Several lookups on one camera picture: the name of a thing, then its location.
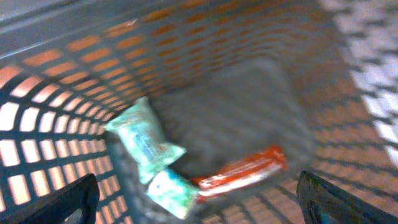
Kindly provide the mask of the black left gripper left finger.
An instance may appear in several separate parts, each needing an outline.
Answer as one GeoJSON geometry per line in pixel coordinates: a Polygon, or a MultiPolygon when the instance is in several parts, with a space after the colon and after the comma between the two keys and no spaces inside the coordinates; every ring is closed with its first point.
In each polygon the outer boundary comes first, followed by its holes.
{"type": "Polygon", "coordinates": [[[4,217],[1,223],[33,224],[63,223],[75,211],[80,211],[77,223],[94,224],[100,190],[94,174],[87,174],[39,201],[4,217]]]}

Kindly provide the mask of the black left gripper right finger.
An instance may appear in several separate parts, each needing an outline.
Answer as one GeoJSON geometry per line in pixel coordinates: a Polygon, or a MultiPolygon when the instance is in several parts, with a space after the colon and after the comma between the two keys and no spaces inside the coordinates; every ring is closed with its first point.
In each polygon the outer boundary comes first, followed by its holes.
{"type": "Polygon", "coordinates": [[[397,223],[397,217],[333,185],[316,174],[300,173],[296,194],[306,224],[397,223]]]}

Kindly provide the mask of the orange chocolate bar wrapper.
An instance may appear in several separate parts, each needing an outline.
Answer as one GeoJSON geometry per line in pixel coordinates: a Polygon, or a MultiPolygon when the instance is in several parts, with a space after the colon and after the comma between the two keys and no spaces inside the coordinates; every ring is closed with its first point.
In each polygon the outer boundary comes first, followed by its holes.
{"type": "Polygon", "coordinates": [[[279,146],[226,164],[208,177],[197,177],[192,182],[199,188],[198,203],[229,194],[261,182],[281,169],[287,168],[287,157],[279,146]]]}

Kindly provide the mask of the teal snack packet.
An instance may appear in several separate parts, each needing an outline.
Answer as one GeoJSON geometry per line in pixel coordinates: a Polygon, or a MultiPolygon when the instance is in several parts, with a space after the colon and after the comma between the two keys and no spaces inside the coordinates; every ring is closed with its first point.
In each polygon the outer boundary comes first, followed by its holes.
{"type": "Polygon", "coordinates": [[[167,140],[146,96],[137,99],[132,107],[108,122],[105,130],[119,136],[127,152],[137,162],[139,180],[143,184],[148,184],[187,151],[167,140]]]}

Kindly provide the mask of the teal white tissue pack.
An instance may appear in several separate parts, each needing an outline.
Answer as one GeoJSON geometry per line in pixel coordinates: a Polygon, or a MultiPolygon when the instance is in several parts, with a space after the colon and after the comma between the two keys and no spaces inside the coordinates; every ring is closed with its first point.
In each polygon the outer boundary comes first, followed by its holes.
{"type": "Polygon", "coordinates": [[[159,172],[147,188],[147,196],[175,217],[184,220],[197,200],[199,189],[172,169],[159,172]]]}

